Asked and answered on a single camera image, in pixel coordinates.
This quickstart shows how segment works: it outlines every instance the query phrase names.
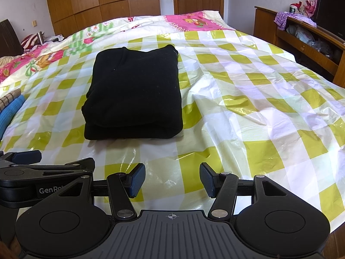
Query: purple polka dot cloth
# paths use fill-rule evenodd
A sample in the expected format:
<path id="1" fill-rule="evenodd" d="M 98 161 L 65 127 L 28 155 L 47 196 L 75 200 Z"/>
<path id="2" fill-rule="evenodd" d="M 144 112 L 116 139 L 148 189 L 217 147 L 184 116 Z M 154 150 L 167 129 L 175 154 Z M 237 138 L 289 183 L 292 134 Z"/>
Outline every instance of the purple polka dot cloth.
<path id="1" fill-rule="evenodd" d="M 278 25 L 279 30 L 282 30 L 282 31 L 285 30 L 286 21 L 287 21 L 287 18 L 289 16 L 292 17 L 293 19 L 303 21 L 303 22 L 308 23 L 309 25 L 311 25 L 313 27 L 316 27 L 316 23 L 304 15 L 293 14 L 293 13 L 288 13 L 288 12 L 278 12 L 274 22 Z"/>

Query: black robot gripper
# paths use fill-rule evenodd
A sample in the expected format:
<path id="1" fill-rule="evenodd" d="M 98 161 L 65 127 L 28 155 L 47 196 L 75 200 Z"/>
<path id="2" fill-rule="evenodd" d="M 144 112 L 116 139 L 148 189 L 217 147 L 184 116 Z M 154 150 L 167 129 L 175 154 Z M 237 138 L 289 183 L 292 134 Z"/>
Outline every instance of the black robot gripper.
<path id="1" fill-rule="evenodd" d="M 215 198 L 208 216 L 202 210 L 137 215 L 129 198 L 145 180 L 144 164 L 94 181 L 92 158 L 28 165 L 40 159 L 39 151 L 0 156 L 0 213 L 33 205 L 11 223 L 25 259 L 323 258 L 326 217 L 266 176 L 239 180 L 202 163 L 201 182 Z M 95 196 L 109 197 L 112 215 L 94 205 Z M 234 215 L 237 196 L 251 196 L 252 205 Z M 0 220 L 0 236 L 8 238 L 4 225 Z"/>

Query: beige striped cloth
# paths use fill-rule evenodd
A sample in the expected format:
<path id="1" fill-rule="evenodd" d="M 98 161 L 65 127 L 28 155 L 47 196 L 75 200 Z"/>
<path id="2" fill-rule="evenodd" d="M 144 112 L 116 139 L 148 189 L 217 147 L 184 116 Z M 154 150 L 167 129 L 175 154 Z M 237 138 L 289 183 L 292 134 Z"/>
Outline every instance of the beige striped cloth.
<path id="1" fill-rule="evenodd" d="M 5 109 L 13 100 L 21 95 L 20 89 L 16 89 L 11 91 L 10 93 L 6 94 L 4 97 L 0 98 L 0 112 Z"/>

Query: gray ribbed plate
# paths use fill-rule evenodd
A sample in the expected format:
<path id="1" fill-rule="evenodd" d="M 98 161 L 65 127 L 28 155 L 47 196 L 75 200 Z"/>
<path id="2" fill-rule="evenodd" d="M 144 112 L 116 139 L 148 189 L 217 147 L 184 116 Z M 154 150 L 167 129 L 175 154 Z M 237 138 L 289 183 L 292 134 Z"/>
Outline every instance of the gray ribbed plate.
<path id="1" fill-rule="evenodd" d="M 115 225 L 94 250 L 75 259 L 264 259 L 242 244 L 230 226 L 205 218 L 201 211 L 142 211 L 131 222 Z M 321 259 L 315 254 L 309 259 Z"/>

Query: wooden wardrobe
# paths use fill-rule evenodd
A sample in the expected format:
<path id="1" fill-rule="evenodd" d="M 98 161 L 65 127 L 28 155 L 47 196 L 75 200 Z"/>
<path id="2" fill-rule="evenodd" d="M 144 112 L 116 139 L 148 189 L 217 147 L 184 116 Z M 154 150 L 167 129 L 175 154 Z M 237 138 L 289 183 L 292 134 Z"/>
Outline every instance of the wooden wardrobe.
<path id="1" fill-rule="evenodd" d="M 118 17 L 160 15 L 159 0 L 47 0 L 55 34 L 65 38 Z"/>

